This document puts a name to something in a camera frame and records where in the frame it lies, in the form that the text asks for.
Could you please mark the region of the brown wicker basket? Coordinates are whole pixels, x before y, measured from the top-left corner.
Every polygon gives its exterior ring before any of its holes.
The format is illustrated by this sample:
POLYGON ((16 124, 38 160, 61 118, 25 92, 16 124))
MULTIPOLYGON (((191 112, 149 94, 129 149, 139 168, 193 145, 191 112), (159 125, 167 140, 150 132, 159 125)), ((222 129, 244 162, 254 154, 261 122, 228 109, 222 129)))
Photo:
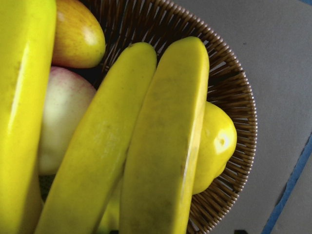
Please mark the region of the brown wicker basket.
POLYGON ((133 42, 150 43, 159 56, 172 42, 187 36, 205 44, 210 59, 207 99, 227 113, 237 131, 236 149, 224 172, 192 200, 187 233, 211 232, 237 201, 256 152, 255 100, 236 55, 209 25, 170 0, 86 0, 84 5, 99 21, 106 40, 100 64, 79 70, 94 87, 133 42))

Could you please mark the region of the pale pink peach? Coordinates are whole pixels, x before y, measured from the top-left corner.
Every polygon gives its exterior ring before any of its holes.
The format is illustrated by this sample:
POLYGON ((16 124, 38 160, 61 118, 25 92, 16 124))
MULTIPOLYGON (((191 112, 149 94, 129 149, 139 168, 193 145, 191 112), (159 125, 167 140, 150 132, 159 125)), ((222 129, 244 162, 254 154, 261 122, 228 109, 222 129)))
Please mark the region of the pale pink peach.
POLYGON ((57 172, 72 135, 96 93, 82 76, 52 66, 39 142, 39 175, 57 172))

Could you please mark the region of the yellow banana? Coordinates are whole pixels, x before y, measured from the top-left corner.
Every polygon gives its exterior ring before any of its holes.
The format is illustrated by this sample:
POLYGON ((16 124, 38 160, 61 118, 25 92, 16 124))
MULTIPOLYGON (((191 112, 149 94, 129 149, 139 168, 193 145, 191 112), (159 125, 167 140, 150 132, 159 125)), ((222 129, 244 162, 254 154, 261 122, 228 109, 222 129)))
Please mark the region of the yellow banana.
POLYGON ((203 42, 187 37, 162 55, 126 158, 121 234, 187 230, 208 89, 203 42))
POLYGON ((32 234, 42 201, 37 150, 56 27, 53 0, 0 3, 0 231, 32 234))
POLYGON ((156 52, 148 43, 134 43, 119 55, 73 134, 36 233, 97 230, 155 70, 156 52))

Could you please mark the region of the orange yellow mango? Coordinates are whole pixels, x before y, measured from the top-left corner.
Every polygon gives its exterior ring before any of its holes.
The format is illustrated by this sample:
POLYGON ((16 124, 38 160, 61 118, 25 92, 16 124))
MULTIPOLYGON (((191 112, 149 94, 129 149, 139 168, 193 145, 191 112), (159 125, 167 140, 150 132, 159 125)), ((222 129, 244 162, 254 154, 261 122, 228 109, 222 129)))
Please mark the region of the orange yellow mango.
POLYGON ((97 66, 105 53, 103 30, 79 0, 58 0, 52 64, 69 68, 97 66))

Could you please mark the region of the yellow lemon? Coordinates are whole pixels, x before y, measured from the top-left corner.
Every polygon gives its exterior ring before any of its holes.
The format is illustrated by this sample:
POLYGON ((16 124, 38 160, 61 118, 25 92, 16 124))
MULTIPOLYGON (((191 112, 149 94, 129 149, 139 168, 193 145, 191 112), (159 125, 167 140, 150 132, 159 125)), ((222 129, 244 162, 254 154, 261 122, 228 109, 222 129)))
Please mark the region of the yellow lemon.
POLYGON ((218 106, 207 102, 197 157, 193 194, 205 191, 224 171, 234 154, 237 132, 232 119, 218 106))

